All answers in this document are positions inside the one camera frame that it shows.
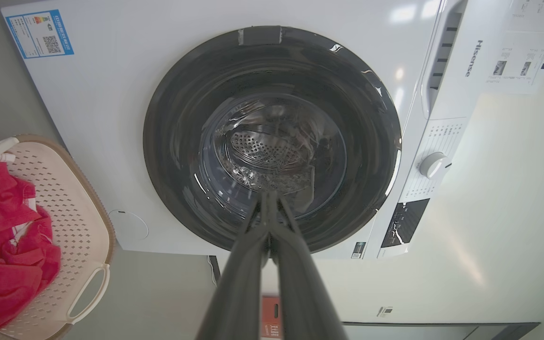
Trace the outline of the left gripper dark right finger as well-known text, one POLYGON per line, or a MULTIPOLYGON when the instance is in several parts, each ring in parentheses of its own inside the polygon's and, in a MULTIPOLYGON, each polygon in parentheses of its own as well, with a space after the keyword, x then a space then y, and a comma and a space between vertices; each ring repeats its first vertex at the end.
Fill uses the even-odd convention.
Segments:
POLYGON ((286 200, 271 195, 272 258, 278 267, 279 295, 285 340, 345 340, 319 271, 286 200))

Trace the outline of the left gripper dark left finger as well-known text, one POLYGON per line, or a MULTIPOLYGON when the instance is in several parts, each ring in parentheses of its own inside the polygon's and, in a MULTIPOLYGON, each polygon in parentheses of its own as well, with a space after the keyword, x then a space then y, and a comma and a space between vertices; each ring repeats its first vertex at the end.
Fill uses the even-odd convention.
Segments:
POLYGON ((268 192, 255 199, 197 333, 198 340, 259 340, 261 273, 267 259, 268 192))

